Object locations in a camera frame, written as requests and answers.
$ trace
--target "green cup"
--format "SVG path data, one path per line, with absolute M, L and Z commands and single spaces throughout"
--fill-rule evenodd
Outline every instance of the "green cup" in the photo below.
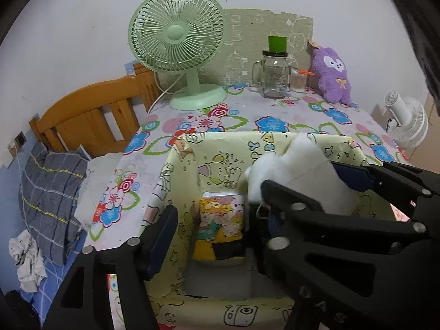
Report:
M 287 52 L 287 37 L 268 36 L 270 52 Z

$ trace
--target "fan center cap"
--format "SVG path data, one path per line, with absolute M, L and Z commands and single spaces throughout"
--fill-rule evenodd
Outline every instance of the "fan center cap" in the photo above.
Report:
M 166 31 L 166 35 L 171 41 L 178 41 L 184 34 L 185 29 L 178 24 L 171 25 Z

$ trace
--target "black jar lid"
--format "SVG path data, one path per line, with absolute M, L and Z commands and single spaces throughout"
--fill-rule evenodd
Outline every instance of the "black jar lid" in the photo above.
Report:
M 268 49 L 264 49 L 261 51 L 263 56 L 269 56 L 269 57 L 282 57 L 282 58 L 286 58 L 287 57 L 287 52 L 270 52 L 270 50 Z

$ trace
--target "wooden bed frame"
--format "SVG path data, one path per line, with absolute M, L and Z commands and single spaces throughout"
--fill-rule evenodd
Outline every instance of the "wooden bed frame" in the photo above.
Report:
M 99 82 L 78 89 L 52 105 L 41 119 L 29 125 L 37 140 L 55 151 L 80 144 L 93 157 L 122 152 L 139 128 L 130 98 L 140 95 L 148 110 L 160 92 L 153 71 L 135 63 L 135 76 Z M 100 109 L 109 105 L 124 140 L 116 141 Z

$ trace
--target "white plush material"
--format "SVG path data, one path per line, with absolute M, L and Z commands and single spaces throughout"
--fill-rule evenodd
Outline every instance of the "white plush material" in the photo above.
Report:
M 28 230 L 9 240 L 9 254 L 15 260 L 20 288 L 36 293 L 43 278 L 47 277 L 41 250 Z
M 305 134 L 298 134 L 284 155 L 263 154 L 246 170 L 248 201 L 261 203 L 261 183 L 272 180 L 321 203 L 325 213 L 349 216 L 359 200 L 331 162 Z
M 92 223 L 96 206 L 98 206 L 109 180 L 114 175 L 122 154 L 110 153 L 99 156 L 87 164 L 86 178 L 79 190 L 78 206 L 74 215 L 87 231 Z

